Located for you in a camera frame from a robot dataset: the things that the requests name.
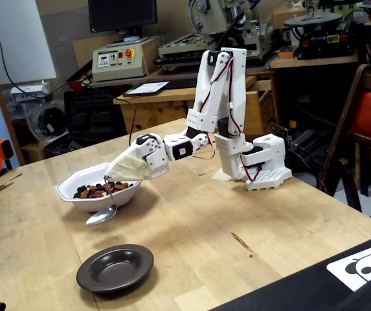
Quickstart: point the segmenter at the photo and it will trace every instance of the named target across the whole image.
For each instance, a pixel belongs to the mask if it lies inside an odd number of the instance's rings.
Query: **keyboard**
[[[189,87],[196,87],[197,86],[197,78],[153,78],[149,79],[143,84],[146,83],[157,83],[157,82],[167,82],[169,81],[168,84],[166,84],[163,89],[186,89]]]

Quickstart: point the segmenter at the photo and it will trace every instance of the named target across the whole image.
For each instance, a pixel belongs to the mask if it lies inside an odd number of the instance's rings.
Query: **red emergency stop button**
[[[135,51],[133,49],[126,49],[125,50],[125,57],[126,58],[132,58],[135,54]]]

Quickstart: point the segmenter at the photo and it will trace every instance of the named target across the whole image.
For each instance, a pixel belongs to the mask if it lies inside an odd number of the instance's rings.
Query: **dark brown plate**
[[[90,292],[115,292],[143,280],[152,266],[149,249],[133,244],[113,246],[87,259],[77,271],[76,280]]]

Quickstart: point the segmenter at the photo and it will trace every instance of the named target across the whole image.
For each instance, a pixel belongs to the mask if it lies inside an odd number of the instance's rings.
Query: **computer monitor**
[[[89,0],[90,31],[129,29],[157,22],[156,0]]]

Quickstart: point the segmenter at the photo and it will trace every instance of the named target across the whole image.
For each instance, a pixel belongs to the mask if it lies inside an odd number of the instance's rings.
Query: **wooden chair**
[[[344,158],[347,139],[371,147],[371,67],[360,65],[335,135],[326,156],[319,189],[333,196],[342,177],[348,205],[361,211],[361,204],[348,161]]]

